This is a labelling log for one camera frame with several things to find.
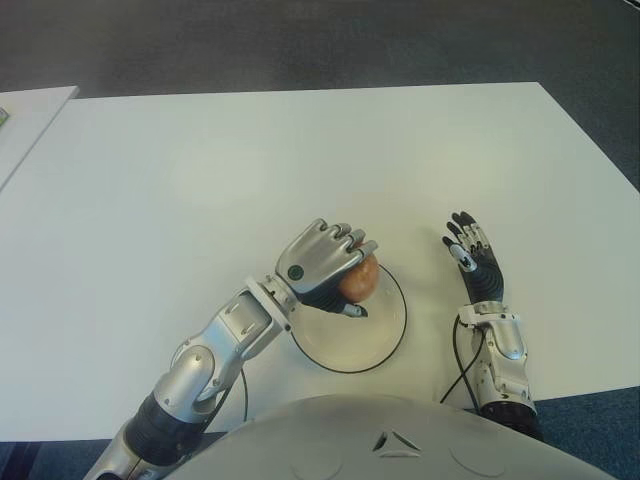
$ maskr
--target robotic arm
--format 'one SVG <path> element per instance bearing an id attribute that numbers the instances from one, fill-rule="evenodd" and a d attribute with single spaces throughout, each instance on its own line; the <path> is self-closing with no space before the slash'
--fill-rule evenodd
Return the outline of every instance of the robotic arm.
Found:
<path id="1" fill-rule="evenodd" d="M 442 241 L 458 262 L 471 301 L 458 310 L 456 322 L 481 330 L 485 344 L 478 347 L 475 369 L 478 413 L 542 440 L 525 372 L 527 347 L 520 333 L 520 317 L 502 303 L 504 280 L 493 249 L 471 215 L 454 213 L 452 219 L 456 223 L 448 222 L 447 228 L 458 241 L 449 237 Z M 468 382 L 464 372 L 461 376 Z"/>
<path id="2" fill-rule="evenodd" d="M 253 278 L 197 335 L 180 344 L 169 371 L 120 429 L 85 480 L 155 480 L 186 462 L 245 361 L 284 329 L 297 304 L 366 316 L 338 288 L 376 248 L 365 233 L 316 220 L 282 253 L 275 275 Z"/>

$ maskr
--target black cable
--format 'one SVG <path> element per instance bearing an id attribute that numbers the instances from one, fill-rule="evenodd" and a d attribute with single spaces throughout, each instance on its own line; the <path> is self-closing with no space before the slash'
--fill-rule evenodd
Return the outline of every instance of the black cable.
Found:
<path id="1" fill-rule="evenodd" d="M 473 366 L 475 361 L 480 356 L 480 352 L 482 351 L 482 344 L 484 343 L 485 336 L 486 336 L 486 332 L 484 330 L 482 330 L 482 339 L 480 340 L 480 345 L 478 346 L 478 350 L 476 351 L 476 354 L 474 355 L 473 359 L 469 362 L 467 367 L 464 369 L 465 375 L 469 371 L 469 369 L 471 369 L 471 367 Z M 451 386 L 447 390 L 447 393 L 445 393 L 442 396 L 442 398 L 440 399 L 440 403 L 444 403 L 444 401 L 447 399 L 449 394 L 453 391 L 454 388 L 456 388 L 456 385 L 458 385 L 458 383 L 460 383 L 460 380 L 462 380 L 462 373 L 460 375 L 458 375 L 458 378 L 456 378 L 456 381 L 451 384 Z"/>
<path id="2" fill-rule="evenodd" d="M 480 408 L 478 407 L 478 401 L 476 400 L 476 396 L 474 395 L 473 390 L 471 389 L 471 384 L 469 384 L 469 380 L 467 379 L 467 372 L 473 366 L 475 361 L 478 359 L 478 356 L 480 355 L 480 352 L 482 350 L 482 345 L 483 345 L 484 340 L 485 340 L 486 332 L 484 330 L 482 330 L 482 338 L 480 339 L 480 345 L 478 346 L 478 350 L 477 350 L 476 354 L 474 355 L 474 357 L 471 360 L 471 362 L 469 362 L 467 367 L 466 368 L 462 368 L 462 361 L 460 360 L 460 354 L 458 352 L 458 341 L 457 341 L 457 333 L 458 333 L 458 325 L 459 324 L 460 324 L 460 316 L 458 315 L 456 317 L 456 321 L 453 324 L 453 353 L 454 353 L 454 355 L 456 357 L 456 363 L 458 364 L 458 368 L 460 369 L 460 375 L 458 376 L 456 381 L 453 382 L 451 387 L 449 387 L 449 389 L 447 390 L 447 393 L 445 393 L 444 396 L 442 397 L 442 399 L 440 400 L 440 403 L 443 403 L 446 400 L 446 398 L 449 396 L 449 394 L 455 388 L 455 386 L 458 384 L 458 382 L 460 382 L 460 380 L 464 380 L 464 383 L 465 383 L 465 385 L 467 387 L 467 391 L 469 392 L 469 396 L 471 397 L 471 401 L 473 402 L 473 408 L 475 409 L 476 413 L 479 415 L 480 414 Z"/>
<path id="3" fill-rule="evenodd" d="M 244 368 L 240 369 L 240 375 L 242 375 L 242 384 L 244 385 L 244 418 L 242 421 L 246 422 L 249 414 L 249 387 L 247 386 L 247 376 L 244 374 Z"/>
<path id="4" fill-rule="evenodd" d="M 211 425 L 211 422 L 213 421 L 214 418 L 216 418 L 216 415 L 218 415 L 218 412 L 224 405 L 224 402 L 227 400 L 227 397 L 229 396 L 230 391 L 231 391 L 231 388 L 227 388 L 224 392 L 222 392 L 222 398 L 218 403 L 216 403 L 216 407 L 213 409 L 213 412 L 211 412 L 211 415 L 209 415 L 209 418 L 207 418 L 207 420 L 204 422 L 204 428 L 202 429 L 203 432 L 209 427 L 209 425 Z"/>

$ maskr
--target table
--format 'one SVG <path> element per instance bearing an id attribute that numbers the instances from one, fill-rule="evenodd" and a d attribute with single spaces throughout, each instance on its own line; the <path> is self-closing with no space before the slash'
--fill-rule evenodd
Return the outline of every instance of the table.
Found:
<path id="1" fill-rule="evenodd" d="M 440 241 L 459 209 L 499 256 L 535 398 L 637 385 L 639 207 L 536 83 L 70 101 L 0 195 L 0 440 L 111 437 L 320 216 L 379 242 L 405 338 L 341 375 L 281 335 L 246 365 L 250 415 L 332 392 L 439 399 L 467 301 Z M 212 428 L 241 414 L 237 382 Z"/>
<path id="2" fill-rule="evenodd" d="M 0 127 L 0 190 L 76 87 L 0 93 L 0 107 L 11 115 Z"/>

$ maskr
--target plate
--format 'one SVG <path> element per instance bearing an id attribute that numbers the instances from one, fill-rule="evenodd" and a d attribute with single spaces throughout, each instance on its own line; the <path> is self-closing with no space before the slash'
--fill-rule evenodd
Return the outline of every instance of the plate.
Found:
<path id="1" fill-rule="evenodd" d="M 368 317 L 351 318 L 299 305 L 291 333 L 312 361 L 339 373 L 371 370 L 387 360 L 402 340 L 407 306 L 400 285 L 382 265 L 378 286 L 364 302 Z"/>

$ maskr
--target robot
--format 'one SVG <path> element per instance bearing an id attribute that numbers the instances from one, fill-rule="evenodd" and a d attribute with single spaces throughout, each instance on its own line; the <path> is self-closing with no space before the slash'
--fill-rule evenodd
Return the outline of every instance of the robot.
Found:
<path id="1" fill-rule="evenodd" d="M 169 371 L 127 421 L 85 480 L 389 478 L 611 478 L 542 441 L 525 372 L 520 318 L 502 303 L 504 280 L 482 228 L 466 212 L 443 242 L 470 303 L 454 323 L 460 377 L 478 415 L 442 402 L 328 395 L 294 402 L 244 423 L 207 449 L 199 445 L 239 376 L 283 330 L 298 303 L 365 316 L 338 288 L 377 248 L 348 224 L 316 220 L 282 253 L 275 273 L 245 287 L 176 350 Z M 476 354 L 466 367 L 457 329 Z M 472 380 L 467 372 L 474 367 Z"/>

